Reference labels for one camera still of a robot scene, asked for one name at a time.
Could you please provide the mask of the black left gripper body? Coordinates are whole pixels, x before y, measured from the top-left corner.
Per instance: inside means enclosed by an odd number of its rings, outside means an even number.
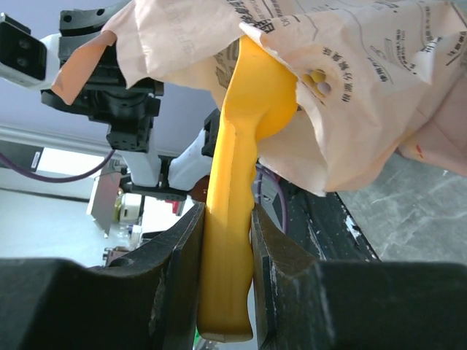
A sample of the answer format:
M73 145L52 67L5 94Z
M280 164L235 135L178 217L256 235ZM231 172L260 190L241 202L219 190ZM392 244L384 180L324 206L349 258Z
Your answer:
M96 38L117 9L70 9L61 11L58 57L61 64L79 46ZM145 152L150 149L153 118L160 111L163 83L145 78L130 89L117 66L116 46L104 49L96 68L73 104L66 105L51 90L41 91L41 102L53 109L85 115L109 126L107 141L116 150Z

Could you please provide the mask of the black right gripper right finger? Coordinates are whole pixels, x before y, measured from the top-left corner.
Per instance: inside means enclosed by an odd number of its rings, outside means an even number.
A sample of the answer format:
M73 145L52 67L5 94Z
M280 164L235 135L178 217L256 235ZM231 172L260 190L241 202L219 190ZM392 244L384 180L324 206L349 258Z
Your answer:
M336 331L320 262L260 206L251 221L259 349L335 349Z

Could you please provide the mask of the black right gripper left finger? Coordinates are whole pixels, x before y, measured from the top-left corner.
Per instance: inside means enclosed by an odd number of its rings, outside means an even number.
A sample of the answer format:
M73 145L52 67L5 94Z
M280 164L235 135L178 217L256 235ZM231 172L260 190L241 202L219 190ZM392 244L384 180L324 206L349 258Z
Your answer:
M195 336L204 205L138 249L93 272L109 292L104 349L191 349Z

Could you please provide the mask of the yellow plastic scoop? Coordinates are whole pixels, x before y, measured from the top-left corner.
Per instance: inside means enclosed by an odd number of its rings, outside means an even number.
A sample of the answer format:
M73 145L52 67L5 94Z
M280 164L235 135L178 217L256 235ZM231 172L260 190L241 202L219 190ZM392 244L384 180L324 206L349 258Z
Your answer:
M252 338L247 296L253 276L249 232L258 142L291 121L297 110L296 83L294 74L248 36L239 40L205 209L197 315L202 338L223 343Z

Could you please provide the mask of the pink cat litter bag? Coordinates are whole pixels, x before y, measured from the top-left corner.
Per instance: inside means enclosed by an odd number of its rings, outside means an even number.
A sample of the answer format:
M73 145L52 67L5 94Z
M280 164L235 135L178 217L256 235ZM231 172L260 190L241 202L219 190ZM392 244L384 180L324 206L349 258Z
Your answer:
M106 47L128 87L225 98L248 36L297 77L300 111L260 161L311 193L371 183L394 153L466 174L466 11L453 1L130 1L53 83L74 102Z

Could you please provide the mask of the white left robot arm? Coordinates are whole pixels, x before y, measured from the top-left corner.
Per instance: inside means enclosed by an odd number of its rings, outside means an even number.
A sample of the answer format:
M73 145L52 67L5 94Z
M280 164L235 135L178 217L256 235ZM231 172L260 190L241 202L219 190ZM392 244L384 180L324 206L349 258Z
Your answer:
M217 140L219 109L213 109L204 118L198 127L199 135L180 156L160 156L153 122L160 111L164 84L144 78L127 88L114 44L105 44L98 59L73 102L68 104L51 88L45 88L41 91L42 103L108 125L107 142L121 155L130 172L120 181L125 191L180 201L189 194L205 192Z

